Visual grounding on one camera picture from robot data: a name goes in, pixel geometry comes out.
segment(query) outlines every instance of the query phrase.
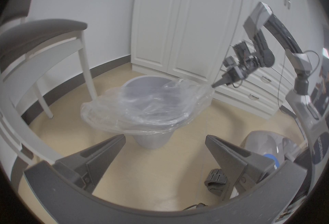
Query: door handle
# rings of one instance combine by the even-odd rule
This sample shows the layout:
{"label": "door handle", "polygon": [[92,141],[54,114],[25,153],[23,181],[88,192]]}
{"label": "door handle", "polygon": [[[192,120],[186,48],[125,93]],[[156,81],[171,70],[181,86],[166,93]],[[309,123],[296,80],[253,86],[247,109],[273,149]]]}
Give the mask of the door handle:
{"label": "door handle", "polygon": [[255,95],[252,95],[252,94],[249,94],[249,98],[252,99],[252,100],[259,100],[259,97],[255,96]]}
{"label": "door handle", "polygon": [[269,78],[267,78],[267,77],[265,77],[265,76],[262,76],[262,77],[261,77],[261,80],[262,80],[263,82],[265,82],[265,83],[270,83],[270,82],[272,82],[272,80],[270,80]]}

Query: plastic bag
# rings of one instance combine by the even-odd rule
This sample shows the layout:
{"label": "plastic bag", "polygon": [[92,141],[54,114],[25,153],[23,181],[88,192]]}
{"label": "plastic bag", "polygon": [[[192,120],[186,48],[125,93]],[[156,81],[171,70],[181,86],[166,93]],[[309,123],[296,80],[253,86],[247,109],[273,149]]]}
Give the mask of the plastic bag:
{"label": "plastic bag", "polygon": [[115,87],[81,105],[81,117],[103,131],[164,134],[190,123],[211,104],[208,84],[177,79],[164,86]]}

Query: drawer handle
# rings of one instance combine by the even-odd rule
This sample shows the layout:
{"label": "drawer handle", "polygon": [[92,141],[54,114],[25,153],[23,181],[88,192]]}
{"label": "drawer handle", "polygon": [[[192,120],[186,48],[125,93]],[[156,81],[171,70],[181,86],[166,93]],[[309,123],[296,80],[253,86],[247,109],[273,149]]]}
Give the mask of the drawer handle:
{"label": "drawer handle", "polygon": [[261,80],[262,80],[262,82],[265,82],[265,83],[271,83],[272,82],[272,80],[270,80],[269,78],[267,78],[265,76],[262,76]]}
{"label": "drawer handle", "polygon": [[259,100],[259,97],[255,96],[255,95],[252,95],[252,94],[249,94],[249,98],[256,101],[256,100]]}

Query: gray chair backrest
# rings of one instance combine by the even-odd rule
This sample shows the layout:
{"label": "gray chair backrest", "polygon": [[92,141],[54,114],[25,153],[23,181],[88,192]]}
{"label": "gray chair backrest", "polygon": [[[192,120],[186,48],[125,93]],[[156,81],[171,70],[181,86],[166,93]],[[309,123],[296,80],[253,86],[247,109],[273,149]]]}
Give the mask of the gray chair backrest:
{"label": "gray chair backrest", "polygon": [[0,25],[14,19],[27,17],[30,10],[30,4],[31,0],[9,0],[1,15]]}

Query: chair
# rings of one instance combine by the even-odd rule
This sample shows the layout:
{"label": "chair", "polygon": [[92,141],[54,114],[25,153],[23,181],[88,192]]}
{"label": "chair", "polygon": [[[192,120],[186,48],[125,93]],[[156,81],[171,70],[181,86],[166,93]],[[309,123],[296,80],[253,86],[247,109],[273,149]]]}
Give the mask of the chair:
{"label": "chair", "polygon": [[[28,15],[31,0],[10,0],[0,25]],[[33,87],[39,103],[49,118],[52,113],[39,91],[37,80],[64,58],[78,52],[84,79],[90,96],[97,93],[89,70],[84,22],[66,19],[45,19],[24,23],[0,34],[0,71],[7,71],[0,78],[0,130],[13,150],[28,164],[33,162],[21,153],[21,143],[40,158],[54,163],[62,156],[47,146],[30,130],[15,107],[27,90]]]}

